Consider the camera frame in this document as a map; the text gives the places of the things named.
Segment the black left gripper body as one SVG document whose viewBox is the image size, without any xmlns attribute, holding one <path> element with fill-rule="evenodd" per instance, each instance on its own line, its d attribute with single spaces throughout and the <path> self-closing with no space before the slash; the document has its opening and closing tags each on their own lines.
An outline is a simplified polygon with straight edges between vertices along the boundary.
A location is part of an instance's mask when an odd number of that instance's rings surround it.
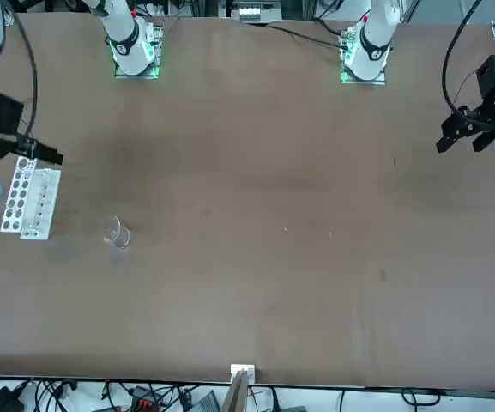
<svg viewBox="0 0 495 412">
<path fill-rule="evenodd" d="M 491 55 L 476 70 L 482 102 L 466 116 L 472 119 L 469 126 L 475 131 L 495 130 L 495 55 Z"/>
</svg>

